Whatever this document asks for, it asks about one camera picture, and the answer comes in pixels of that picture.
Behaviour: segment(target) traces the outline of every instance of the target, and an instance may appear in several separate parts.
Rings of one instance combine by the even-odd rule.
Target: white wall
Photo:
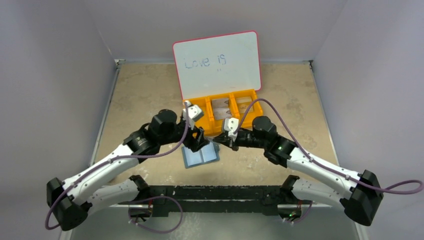
[[[172,44],[246,30],[264,61],[313,59],[347,0],[85,0],[115,59],[173,61]]]
[[[424,1],[349,0],[313,65],[340,164],[384,187],[424,179],[423,46]],[[423,239],[423,223],[424,192],[386,193],[370,239]]]
[[[3,0],[0,32],[1,238],[58,239],[46,183],[89,164],[115,63],[83,0]]]

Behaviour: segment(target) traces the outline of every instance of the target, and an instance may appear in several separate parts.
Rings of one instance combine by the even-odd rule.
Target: gray floor
[[[172,228],[179,213],[149,219],[158,230]],[[72,240],[358,240],[355,224],[343,212],[313,208],[301,223],[290,226],[260,213],[185,213],[181,226],[156,234],[128,224],[127,208],[109,207],[72,231]]]

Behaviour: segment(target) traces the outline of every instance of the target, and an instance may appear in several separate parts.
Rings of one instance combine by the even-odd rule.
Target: whiteboard
[[[261,89],[255,31],[178,41],[172,49],[182,99]]]

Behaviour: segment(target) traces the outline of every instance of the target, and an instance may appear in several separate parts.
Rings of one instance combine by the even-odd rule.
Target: table
[[[309,63],[263,64],[259,98],[269,100],[279,111],[300,144],[333,164],[337,159]],[[266,103],[263,114],[277,125],[278,133],[290,138]],[[162,109],[181,114],[182,98],[174,64],[126,63],[122,65],[111,99],[96,161],[104,158]],[[160,153],[174,144],[162,146]],[[148,159],[115,177],[116,184],[131,175],[141,175],[149,185],[281,185],[288,175],[311,177],[270,163],[263,150],[221,147],[218,162],[186,169],[181,149]]]

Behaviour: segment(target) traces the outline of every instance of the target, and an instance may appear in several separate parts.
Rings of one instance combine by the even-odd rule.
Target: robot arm
[[[264,149],[263,155],[273,164],[302,172],[319,181],[309,182],[291,175],[282,186],[286,192],[298,200],[312,200],[343,209],[355,222],[365,226],[371,225],[383,194],[349,178],[380,188],[374,173],[368,170],[363,173],[348,170],[307,152],[314,160],[311,161],[295,142],[279,135],[276,125],[266,116],[256,117],[252,122],[252,130],[240,128],[236,132],[238,125],[237,118],[226,119],[222,125],[223,133],[213,141],[233,151],[238,151],[239,147]],[[346,178],[335,172],[344,173]]]
[[[153,116],[150,123],[144,124],[139,130],[131,133],[122,144],[96,164],[63,181],[53,178],[47,183],[47,204],[52,207],[54,202],[57,202],[52,212],[62,230],[75,228],[89,215],[110,205],[149,197],[149,186],[140,176],[132,176],[116,185],[104,186],[120,173],[146,160],[146,158],[136,157],[112,160],[113,158],[156,155],[162,145],[177,143],[181,140],[193,152],[209,143],[204,137],[203,128],[197,128],[194,125],[194,122],[203,116],[202,110],[189,101],[186,101],[186,104],[188,112],[186,109],[183,110],[179,123],[176,123],[175,112],[161,110]],[[182,139],[187,121],[190,127],[185,138]],[[87,177],[76,183],[85,174]]]

